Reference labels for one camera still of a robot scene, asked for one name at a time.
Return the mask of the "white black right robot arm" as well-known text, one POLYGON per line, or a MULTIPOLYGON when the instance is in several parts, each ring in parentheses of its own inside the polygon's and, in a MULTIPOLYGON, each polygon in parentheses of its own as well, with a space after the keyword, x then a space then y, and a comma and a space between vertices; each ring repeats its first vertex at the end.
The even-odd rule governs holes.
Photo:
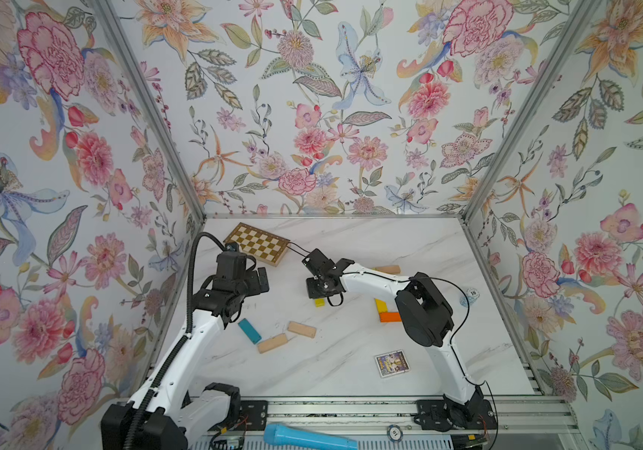
POLYGON ((396 305, 407 336, 426 349, 440 377, 449 421, 457 420, 461 429, 481 417, 494 416, 492 396, 485 396, 482 385, 469 378, 458 355, 453 309, 435 277, 422 272, 411 277, 385 274, 345 258, 335 262, 319 249, 304 256, 302 264, 311 274, 306 289, 312 299, 364 294, 396 305))

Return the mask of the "wooden folding chessboard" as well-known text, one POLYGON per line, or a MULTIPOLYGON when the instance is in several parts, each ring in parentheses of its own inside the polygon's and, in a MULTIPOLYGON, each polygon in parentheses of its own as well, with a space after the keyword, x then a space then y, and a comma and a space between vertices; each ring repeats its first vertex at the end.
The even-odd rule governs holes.
POLYGON ((240 251, 253 256, 258 262, 278 266, 291 241, 240 222, 224 239, 224 243, 235 243, 240 251))

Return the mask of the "blue microphone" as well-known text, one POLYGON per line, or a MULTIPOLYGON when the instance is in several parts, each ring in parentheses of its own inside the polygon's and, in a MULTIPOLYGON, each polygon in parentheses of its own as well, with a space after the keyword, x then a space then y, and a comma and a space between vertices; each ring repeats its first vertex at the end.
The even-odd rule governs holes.
POLYGON ((269 446, 298 446, 319 450, 357 450, 357 441, 344 437, 293 429, 281 424, 268 425, 263 440, 269 446))

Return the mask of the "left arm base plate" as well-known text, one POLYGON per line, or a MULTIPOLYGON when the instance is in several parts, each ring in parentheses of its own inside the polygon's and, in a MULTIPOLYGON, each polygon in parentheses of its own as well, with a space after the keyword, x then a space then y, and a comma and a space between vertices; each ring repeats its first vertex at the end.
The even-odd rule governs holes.
POLYGON ((233 400, 226 409, 216 408, 214 412, 224 412, 220 420, 206 420, 193 428, 204 434, 230 431, 264 431, 267 424, 269 402, 267 400, 233 400))

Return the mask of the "teal block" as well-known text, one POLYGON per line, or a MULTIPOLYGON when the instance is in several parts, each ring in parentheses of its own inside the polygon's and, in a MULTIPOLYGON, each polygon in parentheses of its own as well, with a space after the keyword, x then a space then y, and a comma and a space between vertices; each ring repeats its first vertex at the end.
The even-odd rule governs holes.
POLYGON ((251 322, 247 319, 242 319, 238 322, 239 327, 241 328, 242 332, 245 334, 245 336, 254 344, 258 344, 261 342, 261 335, 260 333, 256 330, 256 328, 251 324, 251 322))

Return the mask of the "natural wood block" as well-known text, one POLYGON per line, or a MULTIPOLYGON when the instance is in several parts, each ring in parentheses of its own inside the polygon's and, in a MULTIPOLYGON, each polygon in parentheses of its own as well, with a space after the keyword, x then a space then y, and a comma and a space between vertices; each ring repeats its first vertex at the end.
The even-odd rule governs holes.
POLYGON ((317 334, 317 329, 313 326, 300 324, 300 322, 289 322, 287 330, 299 336, 309 339, 314 339, 317 334))
POLYGON ((270 339, 266 339, 257 344, 257 349, 260 354, 266 354, 272 350, 276 350, 289 342, 289 339, 285 333, 281 333, 270 339))
POLYGON ((399 265, 385 265, 385 266, 377 266, 375 267, 376 271, 389 274, 389 275, 400 275, 401 274, 401 268, 399 265))

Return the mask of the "orange block front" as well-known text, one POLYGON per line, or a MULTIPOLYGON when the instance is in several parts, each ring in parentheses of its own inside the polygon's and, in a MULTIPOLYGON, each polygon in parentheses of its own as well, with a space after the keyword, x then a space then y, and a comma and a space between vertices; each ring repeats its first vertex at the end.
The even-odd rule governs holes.
POLYGON ((380 312, 379 313, 379 319, 381 323, 401 323, 401 317, 398 312, 380 312))

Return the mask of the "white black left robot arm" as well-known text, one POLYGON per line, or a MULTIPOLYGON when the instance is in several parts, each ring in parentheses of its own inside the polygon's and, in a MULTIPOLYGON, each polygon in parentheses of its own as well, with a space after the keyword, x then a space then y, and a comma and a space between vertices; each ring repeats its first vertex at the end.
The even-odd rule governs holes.
POLYGON ((100 422, 104 449, 188 449, 214 427, 238 421, 239 389, 214 382, 196 399, 188 390, 203 354, 241 317, 244 301, 269 291, 265 268, 235 247, 216 257, 216 273, 199 290, 188 284, 186 324, 162 363, 124 405, 100 422))

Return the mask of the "aluminium front rail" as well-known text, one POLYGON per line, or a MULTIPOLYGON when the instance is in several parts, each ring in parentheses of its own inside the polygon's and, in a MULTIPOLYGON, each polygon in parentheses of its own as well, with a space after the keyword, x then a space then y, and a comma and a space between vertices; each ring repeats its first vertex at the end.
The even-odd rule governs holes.
POLYGON ((492 397, 498 429, 423 430, 413 422, 415 403, 422 397, 241 397, 241 401, 268 401, 267 424, 330 434, 383 434, 390 425, 404 433, 483 433, 503 434, 580 434, 578 420, 571 407, 559 397, 501 396, 492 397))

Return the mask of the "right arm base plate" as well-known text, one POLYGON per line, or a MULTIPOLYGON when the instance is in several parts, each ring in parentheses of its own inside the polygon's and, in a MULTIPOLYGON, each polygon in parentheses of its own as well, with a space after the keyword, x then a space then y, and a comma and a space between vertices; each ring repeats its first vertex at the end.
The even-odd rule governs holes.
POLYGON ((494 431, 497 416, 488 400, 459 404, 449 399, 420 399, 413 422, 423 431, 494 431))

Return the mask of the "playing card box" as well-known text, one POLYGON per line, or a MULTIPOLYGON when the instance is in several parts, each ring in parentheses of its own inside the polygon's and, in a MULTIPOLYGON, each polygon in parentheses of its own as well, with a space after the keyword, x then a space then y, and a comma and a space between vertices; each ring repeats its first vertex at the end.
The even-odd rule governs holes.
POLYGON ((379 375, 383 379, 400 375, 410 370, 410 365, 402 350, 379 354, 374 357, 374 360, 379 375))

